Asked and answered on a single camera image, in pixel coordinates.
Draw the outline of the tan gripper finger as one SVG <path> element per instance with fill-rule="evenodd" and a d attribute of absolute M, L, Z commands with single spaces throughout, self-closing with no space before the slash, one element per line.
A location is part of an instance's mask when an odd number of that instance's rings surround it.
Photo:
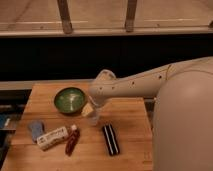
<path fill-rule="evenodd" d="M 94 107 L 91 103 L 87 103 L 82 109 L 82 116 L 88 117 L 94 112 Z"/>

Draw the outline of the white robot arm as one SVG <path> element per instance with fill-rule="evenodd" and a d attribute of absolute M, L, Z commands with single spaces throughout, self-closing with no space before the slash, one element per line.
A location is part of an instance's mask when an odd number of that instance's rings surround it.
<path fill-rule="evenodd" d="M 124 78 L 104 69 L 88 94 L 96 108 L 111 98 L 155 100 L 153 171 L 213 171 L 213 56 Z"/>

